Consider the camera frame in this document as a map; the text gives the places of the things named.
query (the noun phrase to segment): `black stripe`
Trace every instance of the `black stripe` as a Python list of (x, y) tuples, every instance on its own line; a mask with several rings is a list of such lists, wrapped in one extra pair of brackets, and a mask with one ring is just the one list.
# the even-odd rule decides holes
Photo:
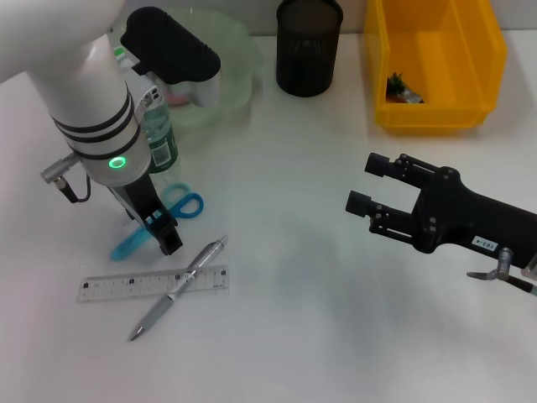
[(109, 128), (110, 126), (112, 126), (121, 118), (121, 116), (125, 114), (125, 111), (127, 111), (127, 108), (128, 108), (129, 98), (130, 98), (130, 92), (128, 91), (128, 87), (127, 87), (127, 99), (125, 99), (125, 103), (123, 104), (121, 110), (118, 113), (116, 113), (113, 117), (108, 119), (106, 122), (99, 123), (95, 126), (87, 126), (85, 128), (75, 128), (73, 126), (67, 126), (66, 124), (63, 124), (62, 122), (58, 122), (56, 119), (54, 119), (53, 116), (51, 116), (51, 118), (52, 120), (55, 121), (56, 126), (58, 126), (59, 128), (63, 128), (65, 130), (69, 130), (70, 132), (74, 132), (74, 133), (99, 132), (101, 130), (104, 130), (105, 128)]
[(133, 98), (131, 98), (131, 108), (129, 110), (127, 118), (121, 123), (119, 126), (117, 126), (115, 129), (113, 129), (111, 132), (101, 134), (96, 137), (78, 137), (73, 136), (72, 134), (69, 134), (67, 132), (64, 132), (60, 126), (58, 126), (58, 123), (56, 123), (56, 126), (58, 129), (66, 136), (68, 139), (71, 139), (73, 141), (76, 141), (78, 143), (100, 143), (101, 141), (109, 140), (112, 137), (116, 137), (118, 134), (120, 134), (130, 123), (131, 119), (134, 115), (134, 101)]
[(75, 153), (76, 155), (78, 155), (84, 160), (99, 160), (99, 161), (109, 160), (111, 158), (117, 157), (118, 155), (121, 155), (124, 152), (128, 151), (128, 149), (130, 149), (134, 145), (134, 143), (136, 143), (136, 140), (138, 140), (139, 135), (140, 135), (140, 125), (138, 125), (138, 129), (136, 130), (136, 133), (134, 134), (133, 138), (128, 143), (126, 143), (121, 149), (118, 149), (108, 154), (99, 154), (99, 155), (84, 154), (84, 153), (81, 153), (80, 151), (77, 151), (76, 149), (73, 149), (70, 146), (70, 144), (67, 144), (67, 145), (69, 145), (70, 149), (73, 150), (73, 153)]

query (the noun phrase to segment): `yellow plastic storage box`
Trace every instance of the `yellow plastic storage box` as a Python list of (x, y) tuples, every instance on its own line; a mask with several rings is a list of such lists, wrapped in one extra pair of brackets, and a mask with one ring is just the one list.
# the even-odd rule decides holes
[[(471, 128), (496, 107), (507, 46), (488, 0), (369, 0), (365, 40), (385, 128)], [(394, 72), (425, 103), (386, 102)]]

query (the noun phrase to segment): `pen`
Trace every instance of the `pen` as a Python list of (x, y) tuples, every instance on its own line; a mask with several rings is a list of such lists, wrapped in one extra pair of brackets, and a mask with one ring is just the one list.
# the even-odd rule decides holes
[(223, 236), (216, 242), (209, 243), (196, 256), (196, 258), (188, 266), (193, 269), (190, 273), (183, 275), (183, 278), (177, 281), (168, 294), (162, 296), (149, 312), (142, 318), (139, 324), (134, 328), (128, 340), (132, 342), (147, 332), (159, 319), (164, 315), (169, 308), (174, 305), (175, 300), (183, 293), (188, 286), (194, 282), (200, 271), (198, 268), (207, 266), (214, 258), (224, 249), (227, 242), (227, 236)]

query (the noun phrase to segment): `blue scissors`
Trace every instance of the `blue scissors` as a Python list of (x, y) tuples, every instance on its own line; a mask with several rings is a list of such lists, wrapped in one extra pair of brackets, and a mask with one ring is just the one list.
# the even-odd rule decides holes
[[(170, 200), (170, 196), (177, 190), (183, 191), (184, 195), (174, 204), (174, 201)], [(197, 193), (192, 193), (190, 186), (188, 186), (186, 183), (179, 182), (168, 186), (162, 193), (161, 197), (164, 205), (169, 209), (169, 212), (175, 218), (190, 219), (198, 217), (203, 211), (203, 199)], [(194, 212), (183, 212), (182, 208), (193, 200), (198, 203), (198, 208)], [(110, 253), (110, 259), (118, 261), (127, 258), (136, 249), (138, 249), (142, 243), (150, 238), (151, 235), (145, 228), (141, 227), (137, 229)]]

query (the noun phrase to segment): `ruler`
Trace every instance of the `ruler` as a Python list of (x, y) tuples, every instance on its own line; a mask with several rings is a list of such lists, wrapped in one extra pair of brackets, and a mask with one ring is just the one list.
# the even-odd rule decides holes
[[(79, 302), (105, 301), (135, 296), (162, 296), (191, 269), (147, 271), (126, 275), (84, 277), (78, 292)], [(200, 268), (200, 274), (186, 291), (218, 290), (229, 286), (227, 266)]]

